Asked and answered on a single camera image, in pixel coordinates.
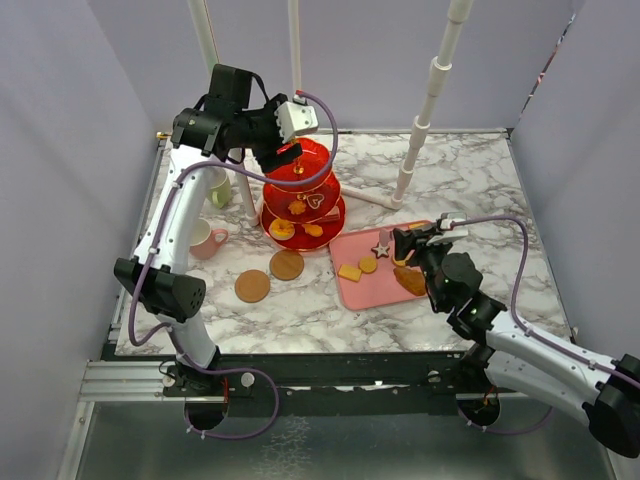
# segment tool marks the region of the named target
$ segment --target heart-shaped cookie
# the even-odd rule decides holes
[[[307,197],[307,203],[314,210],[317,210],[318,208],[320,208],[320,205],[322,205],[322,202],[324,202],[324,195],[320,193],[314,193],[313,195],[309,195]]]

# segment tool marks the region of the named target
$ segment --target pastry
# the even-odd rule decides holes
[[[260,270],[247,270],[236,280],[236,295],[243,302],[259,302],[267,296],[270,289],[269,276]]]
[[[340,208],[336,205],[324,217],[316,220],[316,223],[329,223],[340,220]]]
[[[323,233],[320,225],[314,225],[312,223],[305,223],[302,225],[302,228],[304,228],[304,232],[307,235],[311,235],[312,237],[321,237]]]
[[[298,252],[282,250],[271,257],[269,269],[278,280],[293,280],[304,270],[304,258]]]
[[[416,297],[421,297],[427,294],[424,275],[422,275],[421,272],[411,270],[407,267],[396,267],[393,269],[393,274],[395,275],[398,283]]]
[[[295,226],[288,220],[276,218],[269,225],[269,235],[275,240],[285,241],[292,238],[296,233]]]
[[[358,262],[358,266],[362,273],[373,273],[378,268],[378,261],[373,257],[362,257]]]
[[[345,278],[347,280],[351,280],[352,282],[359,282],[361,275],[362,275],[362,270],[347,264],[342,265],[340,267],[340,270],[338,270],[339,277]]]
[[[289,204],[291,215],[302,215],[307,210],[307,204],[302,200],[294,200]]]
[[[383,247],[379,243],[375,247],[371,247],[371,251],[376,254],[376,258],[389,258],[389,245]]]

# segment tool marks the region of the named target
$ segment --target white pvc pipe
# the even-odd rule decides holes
[[[289,49],[293,90],[302,90],[302,64],[300,61],[300,15],[298,0],[289,0]]]
[[[431,127],[431,115],[433,114],[436,100],[447,83],[447,78],[451,71],[451,60],[460,38],[462,25],[469,18],[472,5],[473,0],[451,0],[449,4],[447,13],[449,21],[442,37],[438,56],[431,60],[429,80],[427,82],[427,98],[420,114],[413,120],[411,136],[409,137],[409,150],[400,166],[398,183],[390,201],[392,208],[399,209],[402,206],[402,197],[411,182],[418,153],[424,146],[427,133]]]
[[[382,195],[363,192],[362,190],[358,190],[357,188],[350,187],[348,185],[342,185],[340,191],[347,197],[357,198],[360,200],[364,200],[365,202],[375,203],[377,205],[382,205],[383,207],[392,208],[391,200],[388,197],[383,197]]]
[[[213,27],[211,25],[211,17],[207,9],[206,0],[188,0],[189,10],[191,11],[191,19],[196,29],[196,36],[200,44],[200,51],[204,64],[207,66],[209,75],[213,71],[213,66],[218,63],[218,51],[216,49],[216,41],[213,36]]]
[[[242,160],[242,149],[232,148],[229,150],[229,157],[236,162]],[[256,213],[256,206],[253,203],[253,195],[251,195],[251,187],[249,186],[249,179],[246,175],[236,173],[236,182],[238,183],[238,190],[240,190],[240,196],[242,197],[242,205],[244,206],[244,215],[249,222],[249,225],[255,227],[260,223],[258,214]]]

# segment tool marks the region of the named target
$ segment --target red plate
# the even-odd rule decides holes
[[[298,198],[298,194],[283,192],[269,184],[264,185],[262,194],[266,208],[268,208],[274,216],[288,220],[291,223],[313,223],[327,215],[331,209],[337,205],[338,199],[340,198],[340,182],[338,182],[336,176],[331,173],[326,182],[313,192],[304,194],[308,197],[321,195],[324,199],[316,209],[311,208],[308,202],[302,200],[307,204],[307,209],[301,215],[293,215],[289,211],[289,205]]]
[[[301,137],[298,138],[298,143],[302,147],[302,155],[300,155],[296,160],[289,164],[284,165],[277,170],[274,170],[271,173],[266,174],[267,178],[273,178],[275,180],[287,180],[289,182],[295,182],[298,180],[304,180],[306,178],[310,178],[324,167],[329,161],[329,150],[327,150],[324,145],[314,142],[310,138]],[[287,145],[283,147],[281,150],[286,150],[290,148],[291,145]],[[304,171],[300,174],[295,173],[294,168],[296,165],[301,166]],[[309,190],[313,190],[314,188],[322,185],[322,183],[326,180],[326,178],[331,173],[331,169],[327,171],[322,177],[313,182],[302,185],[300,187],[277,187],[278,190],[293,192],[293,193],[302,193],[308,192]]]
[[[342,197],[340,197],[340,199],[338,200],[338,208],[340,209],[340,220],[321,224],[323,234],[320,237],[312,237],[311,235],[307,235],[304,231],[304,228],[302,228],[302,225],[296,224],[296,233],[289,240],[276,240],[275,238],[271,239],[283,248],[289,250],[297,250],[299,252],[316,250],[318,248],[324,247],[328,245],[331,240],[340,235],[340,232],[342,232],[342,228],[344,227],[346,207]],[[262,228],[269,237],[271,237],[269,235],[269,225],[271,225],[271,222],[273,222],[275,219],[276,217],[273,216],[268,208],[262,208],[262,213],[260,214],[260,223],[262,224]]]

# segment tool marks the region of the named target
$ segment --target white wall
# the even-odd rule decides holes
[[[513,135],[569,322],[617,358],[640,356],[639,17],[587,0]]]
[[[206,91],[184,0],[89,0],[158,129]],[[287,0],[207,0],[220,61],[291,94]],[[465,25],[436,127],[513,127],[581,0],[478,0]],[[302,0],[303,87],[343,128],[409,128],[424,100],[447,0]]]
[[[0,477],[55,478],[155,139],[85,0],[0,2]]]

